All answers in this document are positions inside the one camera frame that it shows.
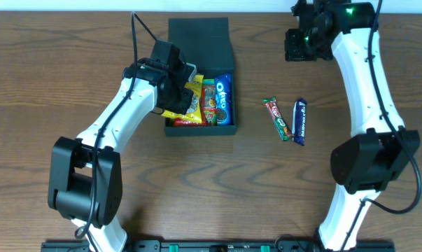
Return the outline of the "red green KitKat bar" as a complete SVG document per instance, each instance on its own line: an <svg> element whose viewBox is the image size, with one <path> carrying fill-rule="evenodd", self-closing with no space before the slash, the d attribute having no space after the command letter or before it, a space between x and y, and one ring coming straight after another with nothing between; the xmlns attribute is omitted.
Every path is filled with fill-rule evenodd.
<svg viewBox="0 0 422 252"><path fill-rule="evenodd" d="M276 97L263 99L263 102L272 117L274 126L277 132L279 133L281 140L288 141L289 139L291 139L293 137L293 134L277 106Z"/></svg>

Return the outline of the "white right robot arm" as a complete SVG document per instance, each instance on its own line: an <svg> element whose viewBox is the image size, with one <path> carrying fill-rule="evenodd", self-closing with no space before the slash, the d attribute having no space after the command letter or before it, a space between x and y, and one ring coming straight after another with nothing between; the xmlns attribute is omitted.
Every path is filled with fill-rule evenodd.
<svg viewBox="0 0 422 252"><path fill-rule="evenodd" d="M307 251L390 251L391 243L358 242L367 211L407 165L420 145L396 109L381 61L380 4L298 1L299 26L286 32L286 60L335 60L342 73L351 117L349 140L336 147L330 168L335 193Z"/></svg>

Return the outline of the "black box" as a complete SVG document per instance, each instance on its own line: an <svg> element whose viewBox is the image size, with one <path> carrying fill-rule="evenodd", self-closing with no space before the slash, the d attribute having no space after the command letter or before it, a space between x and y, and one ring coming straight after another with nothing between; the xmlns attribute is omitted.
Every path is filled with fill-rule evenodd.
<svg viewBox="0 0 422 252"><path fill-rule="evenodd" d="M234 77L234 57L226 17L171 18L169 42L181 49L188 63L197 67L205 78L222 74ZM164 133L168 137L200 137L234 135L237 131L234 81L230 92L231 125L209 127L172 127L168 119Z"/></svg>

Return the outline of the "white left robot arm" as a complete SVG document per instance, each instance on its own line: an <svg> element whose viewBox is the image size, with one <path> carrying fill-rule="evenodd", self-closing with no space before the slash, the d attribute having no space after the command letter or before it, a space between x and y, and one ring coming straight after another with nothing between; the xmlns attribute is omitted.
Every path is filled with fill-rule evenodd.
<svg viewBox="0 0 422 252"><path fill-rule="evenodd" d="M48 206L77 229L75 241L47 241L42 251L125 251L128 235L116 216L122 200L120 155L154 108L185 114L197 73L174 44L157 40L150 57L135 58L103 113L75 139L61 136L50 163Z"/></svg>

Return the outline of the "dark blue chocolate bar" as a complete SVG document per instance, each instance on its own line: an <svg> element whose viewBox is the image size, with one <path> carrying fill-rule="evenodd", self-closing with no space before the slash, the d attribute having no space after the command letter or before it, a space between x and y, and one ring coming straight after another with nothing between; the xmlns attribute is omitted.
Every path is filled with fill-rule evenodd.
<svg viewBox="0 0 422 252"><path fill-rule="evenodd" d="M307 116L307 101L299 98L293 108L293 141L301 146L304 145Z"/></svg>

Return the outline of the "blue Oreo cookie pack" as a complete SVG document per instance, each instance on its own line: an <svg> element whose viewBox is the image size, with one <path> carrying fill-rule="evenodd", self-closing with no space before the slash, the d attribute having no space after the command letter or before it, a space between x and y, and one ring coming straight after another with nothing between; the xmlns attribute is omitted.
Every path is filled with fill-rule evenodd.
<svg viewBox="0 0 422 252"><path fill-rule="evenodd" d="M216 89L217 125L231 125L231 75L227 73L215 77L214 84Z"/></svg>

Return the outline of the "red Hacks candy bag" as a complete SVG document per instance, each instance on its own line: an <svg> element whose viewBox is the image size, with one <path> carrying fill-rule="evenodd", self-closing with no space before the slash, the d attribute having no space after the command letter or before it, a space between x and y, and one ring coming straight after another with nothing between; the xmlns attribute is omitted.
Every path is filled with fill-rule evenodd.
<svg viewBox="0 0 422 252"><path fill-rule="evenodd" d="M217 125L217 109L216 109L216 91L214 87L205 85L202 88L202 96L200 101L201 122L192 122L176 118L173 121L173 127L211 127Z"/></svg>

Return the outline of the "yellow snack bag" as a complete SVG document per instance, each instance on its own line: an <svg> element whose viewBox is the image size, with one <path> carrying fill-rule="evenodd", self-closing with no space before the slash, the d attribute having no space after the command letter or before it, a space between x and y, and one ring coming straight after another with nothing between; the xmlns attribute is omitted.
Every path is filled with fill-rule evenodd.
<svg viewBox="0 0 422 252"><path fill-rule="evenodd" d="M204 76L202 74L197 74L192 82L187 82L184 86L186 90L193 91L193 96L191 103L187 109L186 114L174 113L171 111L164 111L161 116L170 119L181 119L183 121L189 121L192 123L201 123L202 114L200 108L200 101L202 95L202 83Z"/></svg>

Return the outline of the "green Haribo candy bag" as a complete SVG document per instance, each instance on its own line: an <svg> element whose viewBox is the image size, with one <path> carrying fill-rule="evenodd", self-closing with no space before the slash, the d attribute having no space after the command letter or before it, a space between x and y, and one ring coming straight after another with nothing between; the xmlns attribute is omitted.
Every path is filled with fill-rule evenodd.
<svg viewBox="0 0 422 252"><path fill-rule="evenodd" d="M214 79L203 79L202 87L205 85L210 85L211 87L215 88Z"/></svg>

